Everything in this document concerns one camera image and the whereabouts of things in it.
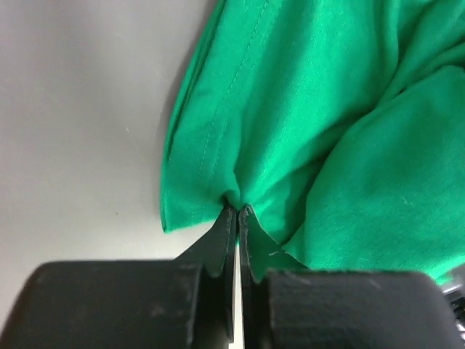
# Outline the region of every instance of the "green fabric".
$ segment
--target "green fabric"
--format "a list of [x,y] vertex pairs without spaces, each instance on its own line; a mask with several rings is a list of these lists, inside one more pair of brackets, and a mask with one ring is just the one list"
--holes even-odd
[[218,3],[171,118],[167,231],[227,199],[317,269],[465,262],[465,0]]

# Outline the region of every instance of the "white surface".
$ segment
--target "white surface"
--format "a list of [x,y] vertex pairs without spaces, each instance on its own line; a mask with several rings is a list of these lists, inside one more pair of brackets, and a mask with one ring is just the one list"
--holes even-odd
[[213,3],[0,0],[0,328],[43,262],[174,257],[206,231],[163,235],[158,183]]

